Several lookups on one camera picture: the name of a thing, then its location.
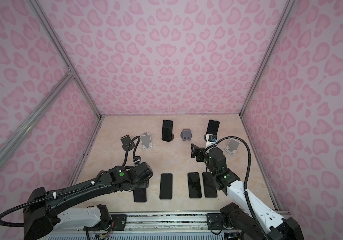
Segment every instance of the beige marble surface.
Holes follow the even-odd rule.
[[[161,140],[162,121],[172,120],[174,140],[164,142]],[[220,122],[218,138],[238,136],[249,143],[246,132],[238,115],[164,115],[164,116],[111,116],[105,117],[97,139],[91,150],[77,182],[94,178],[100,170],[109,170],[121,165],[125,157],[120,138],[129,134],[131,138],[149,132],[153,148],[142,149],[141,144],[136,151],[143,162],[147,162],[153,169],[154,175],[150,179],[147,189],[147,202],[135,203],[132,192],[116,192],[102,195],[88,200],[77,207],[106,204],[110,212],[131,211],[186,211],[186,210],[219,210],[232,199],[222,191],[218,191],[217,198],[205,198],[203,193],[202,172],[205,171],[203,162],[196,162],[190,157],[190,144],[198,147],[205,146],[203,136],[206,133],[210,119]],[[191,141],[182,141],[182,129],[192,131]],[[224,150],[228,141],[219,144]],[[248,156],[245,146],[240,145],[236,155],[224,151],[227,165],[241,180],[245,179]],[[129,152],[128,163],[132,164],[132,151]],[[202,198],[190,199],[188,193],[188,172],[199,172]],[[173,174],[173,198],[171,200],[159,199],[160,176],[162,173]],[[259,197],[267,206],[274,208],[270,199],[265,181],[252,152],[252,164],[248,188]]]

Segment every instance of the phone stand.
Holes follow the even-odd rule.
[[[181,132],[182,141],[190,141],[192,139],[192,132],[190,129],[183,129]]]
[[[128,147],[128,143],[123,143],[122,142],[122,149],[124,150],[124,151],[126,151],[126,149],[127,149],[127,147]],[[132,142],[131,144],[130,144],[130,146],[129,146],[129,151],[130,150],[132,150],[134,148],[134,142]]]
[[[173,139],[174,139],[174,134],[172,133],[171,134],[171,140],[170,141],[165,141],[165,142],[171,142],[171,141],[173,141]]]

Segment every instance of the black smartphone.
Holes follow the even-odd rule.
[[[189,198],[202,198],[200,174],[197,172],[188,173]]]
[[[171,142],[173,133],[173,121],[164,120],[162,122],[162,141]]]
[[[133,190],[134,202],[146,202],[146,188],[136,188]]]
[[[161,187],[159,188],[159,199],[172,199],[173,195],[173,174],[161,174]]]
[[[131,138],[129,135],[121,137],[122,142],[122,148],[126,151],[127,147],[129,146],[129,143],[131,142]],[[134,148],[134,143],[130,144],[129,150],[132,150]]]
[[[209,120],[208,127],[206,129],[206,134],[217,135],[219,127],[220,127],[220,122],[215,121],[215,120]]]
[[[214,186],[213,176],[210,172],[203,172],[202,173],[202,181],[203,181],[203,192],[205,197],[217,197],[217,189]]]

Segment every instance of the cable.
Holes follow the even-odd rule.
[[[87,240],[90,240],[90,236],[89,236],[89,228],[85,228],[85,232],[86,232],[86,238]]]
[[[214,223],[221,223],[221,230],[220,230],[218,233],[215,233],[215,232],[213,232],[213,231],[211,230],[212,225],[213,225]],[[210,227],[209,227],[209,228],[210,228],[209,230],[210,230],[214,235],[219,235],[219,234],[222,233],[222,229],[223,229],[222,222],[219,222],[219,221],[212,222],[212,223],[210,224]]]
[[[101,175],[104,172],[106,172],[106,171],[100,171],[98,173],[98,175],[93,179],[93,181],[96,182],[97,180],[99,180],[99,178],[101,177]],[[61,192],[61,193],[57,194],[57,197],[63,196],[63,195],[68,195],[68,194],[72,194],[72,193],[75,193],[75,192],[79,192],[79,191],[85,190],[85,189],[87,189],[87,188],[89,188],[91,186],[92,186],[92,183],[89,183],[88,185],[86,185],[84,187],[81,187],[79,189],[73,190],[73,191]],[[12,212],[15,212],[15,211],[19,210],[19,209],[23,209],[23,208],[28,207],[30,205],[38,204],[38,203],[41,203],[41,202],[44,202],[46,200],[53,199],[53,198],[54,198],[54,196],[51,195],[51,196],[42,197],[42,198],[39,198],[39,199],[34,199],[34,200],[30,201],[30,202],[27,202],[27,203],[24,203],[24,204],[21,204],[21,205],[18,205],[16,207],[13,207],[11,209],[6,210],[5,212],[0,214],[0,225],[1,226],[5,226],[5,227],[23,227],[24,226],[23,223],[6,222],[6,221],[3,221],[2,218],[5,217],[8,214],[11,214]]]
[[[113,228],[114,228],[114,221],[113,220],[111,220],[111,228],[110,228],[110,230],[109,230],[109,232],[107,232],[107,234],[109,234],[112,230],[113,230]]]
[[[244,194],[245,194],[246,204],[248,205],[250,214],[251,214],[257,228],[259,229],[261,234],[264,236],[264,239],[268,239],[268,236],[266,235],[264,229],[262,228],[260,222],[258,221],[258,218],[256,217],[256,214],[254,213],[254,210],[253,210],[253,207],[251,206],[249,195],[248,195],[248,179],[249,179],[250,167],[251,167],[251,153],[250,153],[250,148],[249,148],[248,144],[242,138],[235,137],[235,136],[228,136],[228,137],[223,137],[220,140],[218,140],[215,144],[208,146],[207,148],[205,148],[204,152],[206,153],[206,151],[208,151],[210,148],[217,146],[220,142],[222,142],[223,140],[226,140],[226,139],[237,139],[237,140],[241,141],[245,145],[246,150],[248,151],[248,168],[246,169],[246,175],[245,175],[245,181],[244,181]]]
[[[130,143],[127,145],[128,147],[126,148],[126,152],[125,152],[125,160],[123,161],[123,164],[121,166],[125,166],[126,165],[126,162],[127,162],[127,157],[129,155],[129,146],[134,142],[134,140],[138,139],[135,147],[134,147],[134,151],[133,151],[133,161],[134,161],[134,158],[135,158],[135,151],[137,150],[137,147],[138,145],[140,144],[140,140],[141,140],[141,137],[140,136],[135,136],[133,137],[133,139],[130,141]]]

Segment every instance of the aluminum frame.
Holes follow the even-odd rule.
[[[265,184],[266,184],[266,187],[268,188],[268,191],[269,191],[269,195],[270,195],[270,198],[271,198],[271,201],[273,202],[273,206],[277,209],[277,210],[283,210],[284,208],[282,207],[282,204],[280,203],[280,201],[278,200],[277,198],[277,194],[273,188],[273,185],[271,184],[269,178],[268,178],[268,175],[266,173],[266,170],[264,168],[264,165],[262,164],[262,161],[261,161],[261,158],[260,156],[258,155],[258,152],[257,152],[257,149],[256,147],[254,146],[252,140],[250,139],[250,133],[244,123],[244,120],[241,118],[241,122],[242,122],[242,126],[244,127],[245,129],[245,132],[246,132],[246,135],[248,136],[248,140],[249,140],[249,143],[251,145],[251,149],[252,151],[254,152],[254,156],[256,156],[256,160],[257,160],[257,164],[258,166],[260,167],[260,170],[261,170],[261,174],[262,174],[262,177],[264,178],[265,180]]]
[[[290,217],[288,211],[276,211],[284,218]],[[112,235],[124,236],[125,234],[141,233],[210,233],[206,214],[219,214],[220,211],[180,211],[180,212],[110,212],[110,214],[126,214],[126,225],[124,231],[113,232]],[[223,232],[239,232],[238,229],[223,229]],[[46,238],[53,236],[68,236],[71,234],[82,234],[82,228],[66,228],[54,230]]]
[[[248,108],[252,96],[256,90],[257,84],[261,80],[262,73],[265,71],[266,66],[269,63],[269,60],[271,59],[271,56],[273,55],[274,49],[277,45],[277,43],[280,41],[280,38],[282,36],[282,33],[285,30],[286,25],[289,22],[290,16],[295,8],[295,5],[297,4],[297,0],[288,0],[285,4],[285,7],[283,9],[283,12],[281,14],[281,17],[278,21],[278,24],[273,32],[272,38],[269,42],[268,48],[265,52],[264,57],[262,58],[261,64],[259,65],[257,69],[257,73],[253,79],[253,83],[249,89],[248,94],[246,95],[246,99],[244,104],[242,105],[241,112],[240,112],[240,117],[242,119],[244,113],[246,112],[246,109]]]
[[[70,71],[72,71],[75,74],[75,83],[77,84],[78,88],[81,90],[81,93],[83,94],[90,108],[93,110],[94,114],[97,116],[98,119],[100,119],[101,113],[99,112],[97,105],[95,104],[89,92],[86,90],[86,87],[83,84],[81,77],[78,75],[76,68],[71,62],[69,56],[67,55],[65,48],[63,47],[58,35],[56,34],[51,23],[49,22],[49,19],[47,18],[46,13],[44,12],[41,4],[39,3],[38,0],[26,0],[26,1],[30,5],[30,8],[32,9],[36,17],[38,18],[38,21],[40,22],[42,28],[46,32],[50,41],[52,42],[54,48],[57,50],[64,64],[67,66],[67,68]]]
[[[75,75],[69,71],[65,76],[63,76],[55,88],[41,101],[41,103],[20,125],[20,127],[17,128],[13,136],[5,142],[4,146],[0,150],[0,170],[5,165],[11,154],[21,145],[25,137],[36,126],[72,79],[75,79]]]
[[[81,157],[79,158],[78,163],[77,163],[77,165],[73,171],[73,174],[70,178],[68,187],[77,183],[78,177],[79,177],[79,175],[81,175],[81,172],[83,170],[83,166],[85,165],[85,163],[89,157],[89,154],[93,148],[93,144],[97,138],[98,132],[101,129],[101,125],[102,125],[104,118],[105,117],[102,117],[99,120],[97,119],[97,122],[95,123],[94,129],[92,132],[92,135],[89,137],[89,140],[86,143],[85,150],[83,151]]]

